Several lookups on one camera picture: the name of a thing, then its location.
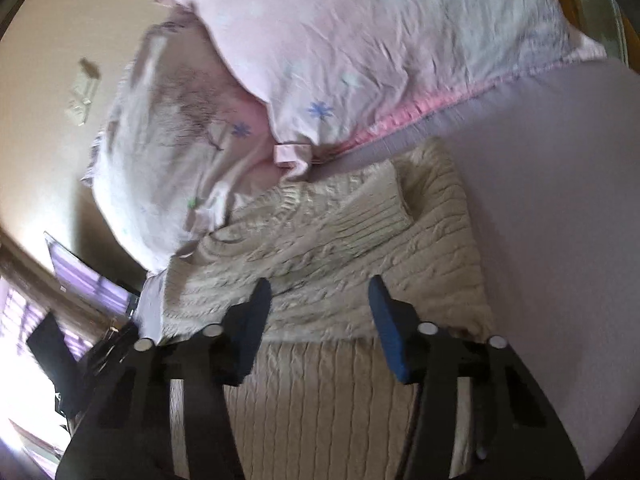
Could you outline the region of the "cream cable knit sweater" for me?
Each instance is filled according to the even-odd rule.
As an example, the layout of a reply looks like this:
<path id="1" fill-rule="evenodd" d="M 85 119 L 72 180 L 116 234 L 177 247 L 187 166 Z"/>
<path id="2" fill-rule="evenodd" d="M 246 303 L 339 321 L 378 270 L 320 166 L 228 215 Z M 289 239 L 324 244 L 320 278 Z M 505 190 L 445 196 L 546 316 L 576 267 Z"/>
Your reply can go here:
<path id="1" fill-rule="evenodd" d="M 388 369 L 368 303 L 380 276 L 421 318 L 492 329 L 465 192 L 437 139 L 320 182 L 283 183 L 206 235 L 164 278 L 162 336 L 191 336 L 271 285 L 247 383 L 228 391 L 251 479 L 390 479 L 414 399 Z"/>

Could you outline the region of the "dark monitor screen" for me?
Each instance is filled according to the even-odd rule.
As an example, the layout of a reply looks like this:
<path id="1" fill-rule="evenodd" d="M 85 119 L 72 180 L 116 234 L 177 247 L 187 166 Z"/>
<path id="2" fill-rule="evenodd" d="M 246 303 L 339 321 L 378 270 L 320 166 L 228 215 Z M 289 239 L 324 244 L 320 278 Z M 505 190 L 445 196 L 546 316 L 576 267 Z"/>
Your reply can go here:
<path id="1" fill-rule="evenodd" d="M 130 318 L 137 309 L 139 295 L 114 283 L 90 268 L 49 233 L 44 233 L 53 273 L 66 292 L 78 296 L 87 304 L 112 315 Z"/>

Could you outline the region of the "lavender bed sheet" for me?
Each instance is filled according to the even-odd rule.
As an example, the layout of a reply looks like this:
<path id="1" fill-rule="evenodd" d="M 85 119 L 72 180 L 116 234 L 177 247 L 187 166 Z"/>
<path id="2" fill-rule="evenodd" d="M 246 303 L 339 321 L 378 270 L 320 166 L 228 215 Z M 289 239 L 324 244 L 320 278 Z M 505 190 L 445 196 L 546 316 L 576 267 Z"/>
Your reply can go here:
<path id="1" fill-rule="evenodd" d="M 639 474 L 639 77 L 615 60 L 530 76 L 314 170 L 441 136 L 461 172 L 499 326 L 587 474 Z"/>

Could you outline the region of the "pink floral pillow rear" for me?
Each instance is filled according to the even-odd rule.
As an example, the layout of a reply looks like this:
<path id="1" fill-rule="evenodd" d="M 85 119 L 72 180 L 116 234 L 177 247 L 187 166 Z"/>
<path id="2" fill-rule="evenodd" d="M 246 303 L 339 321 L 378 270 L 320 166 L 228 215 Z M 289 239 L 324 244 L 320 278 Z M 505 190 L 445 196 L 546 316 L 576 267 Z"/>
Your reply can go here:
<path id="1" fill-rule="evenodd" d="M 85 181 L 118 244 L 157 274 L 278 184 L 273 148 L 264 104 L 175 10 L 126 67 Z"/>

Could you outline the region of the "pink floral pillow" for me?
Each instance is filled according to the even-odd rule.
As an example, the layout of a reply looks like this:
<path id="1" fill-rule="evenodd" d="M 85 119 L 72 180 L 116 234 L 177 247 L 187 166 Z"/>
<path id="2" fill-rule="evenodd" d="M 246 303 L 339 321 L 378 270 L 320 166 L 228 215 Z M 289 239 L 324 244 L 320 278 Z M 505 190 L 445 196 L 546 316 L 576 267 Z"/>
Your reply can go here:
<path id="1" fill-rule="evenodd" d="M 293 176 L 498 82 L 598 60 L 559 0 L 157 0 L 266 104 Z"/>
<path id="2" fill-rule="evenodd" d="M 157 274 L 278 184 L 273 148 L 264 104 L 175 10 L 126 67 L 85 181 L 118 244 Z"/>

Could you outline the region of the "pink floral pillow front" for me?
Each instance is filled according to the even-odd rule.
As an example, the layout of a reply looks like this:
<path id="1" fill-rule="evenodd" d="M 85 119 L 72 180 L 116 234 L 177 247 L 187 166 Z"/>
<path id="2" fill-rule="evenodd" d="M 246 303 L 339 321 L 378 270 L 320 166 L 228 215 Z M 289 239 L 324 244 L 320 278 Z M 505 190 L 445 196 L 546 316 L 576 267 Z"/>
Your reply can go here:
<path id="1" fill-rule="evenodd" d="M 598 60 L 559 0 L 157 0 L 266 104 L 293 176 L 498 82 Z"/>

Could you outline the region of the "wooden framed wardrobe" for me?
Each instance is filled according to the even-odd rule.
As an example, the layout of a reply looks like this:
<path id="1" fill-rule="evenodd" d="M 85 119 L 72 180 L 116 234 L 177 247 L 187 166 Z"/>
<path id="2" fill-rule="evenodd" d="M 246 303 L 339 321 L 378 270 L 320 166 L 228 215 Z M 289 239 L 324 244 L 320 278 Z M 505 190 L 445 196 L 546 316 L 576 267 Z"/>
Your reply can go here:
<path id="1" fill-rule="evenodd" d="M 628 66 L 623 12 L 615 0 L 559 0 L 565 17 L 605 48 L 609 58 Z"/>

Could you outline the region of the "white wall switch plate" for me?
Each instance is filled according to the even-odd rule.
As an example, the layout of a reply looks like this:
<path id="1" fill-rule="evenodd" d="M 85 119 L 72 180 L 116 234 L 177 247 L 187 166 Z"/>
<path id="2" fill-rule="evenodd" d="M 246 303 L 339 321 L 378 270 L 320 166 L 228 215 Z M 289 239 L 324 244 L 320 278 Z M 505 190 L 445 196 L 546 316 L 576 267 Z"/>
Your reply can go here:
<path id="1" fill-rule="evenodd" d="M 86 58 L 78 62 L 78 69 L 67 93 L 65 114 L 74 126 L 85 125 L 101 80 L 99 67 Z"/>

